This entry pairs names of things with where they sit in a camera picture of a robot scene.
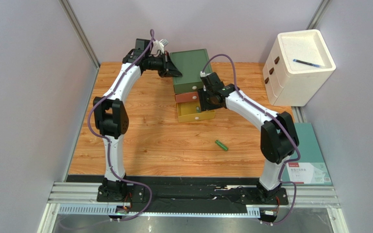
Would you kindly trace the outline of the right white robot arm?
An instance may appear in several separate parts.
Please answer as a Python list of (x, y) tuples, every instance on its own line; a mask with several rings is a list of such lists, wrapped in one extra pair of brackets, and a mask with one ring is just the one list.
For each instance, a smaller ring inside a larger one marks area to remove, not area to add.
[(278, 113), (262, 106), (234, 84), (225, 85), (215, 72), (201, 71), (200, 78), (203, 88), (198, 93), (202, 111), (228, 109), (260, 131), (260, 150), (265, 165), (257, 187), (264, 192), (277, 190), (284, 163), (294, 152), (299, 153), (299, 139), (290, 113)]

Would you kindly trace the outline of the yellow bottom drawer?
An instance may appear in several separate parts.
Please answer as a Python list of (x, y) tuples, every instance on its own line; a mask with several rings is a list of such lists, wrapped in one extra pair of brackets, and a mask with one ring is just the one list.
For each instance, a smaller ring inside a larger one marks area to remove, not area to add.
[(176, 103), (178, 122), (195, 122), (200, 120), (209, 120), (215, 117), (215, 110), (209, 110), (197, 113), (196, 107), (200, 107), (199, 101)]

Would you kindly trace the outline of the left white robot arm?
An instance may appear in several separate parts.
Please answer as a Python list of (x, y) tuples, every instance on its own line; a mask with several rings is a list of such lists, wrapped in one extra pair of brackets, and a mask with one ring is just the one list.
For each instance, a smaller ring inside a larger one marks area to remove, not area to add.
[(100, 192), (126, 192), (126, 171), (123, 164), (124, 135), (129, 128), (129, 117), (125, 109), (126, 99), (136, 81), (146, 70), (157, 71), (160, 77), (181, 77), (182, 73), (165, 50), (165, 39), (137, 39), (135, 48), (122, 60), (119, 75), (109, 90), (93, 100), (90, 115), (105, 144), (106, 172)]

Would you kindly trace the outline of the green top drawer box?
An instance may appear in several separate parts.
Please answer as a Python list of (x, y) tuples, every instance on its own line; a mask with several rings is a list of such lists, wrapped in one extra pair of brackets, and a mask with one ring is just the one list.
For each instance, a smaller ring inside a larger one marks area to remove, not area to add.
[(194, 92), (203, 88), (200, 72), (209, 61), (206, 49), (171, 52), (170, 58), (182, 73), (182, 77), (173, 77), (175, 94)]

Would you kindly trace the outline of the red drawer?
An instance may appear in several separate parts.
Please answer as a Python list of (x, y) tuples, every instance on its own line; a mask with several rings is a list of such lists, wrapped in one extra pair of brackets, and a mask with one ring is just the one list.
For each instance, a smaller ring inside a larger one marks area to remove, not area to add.
[(199, 100), (198, 92), (186, 92), (186, 93), (175, 95), (176, 103), (192, 102), (192, 101), (198, 101), (198, 100)]

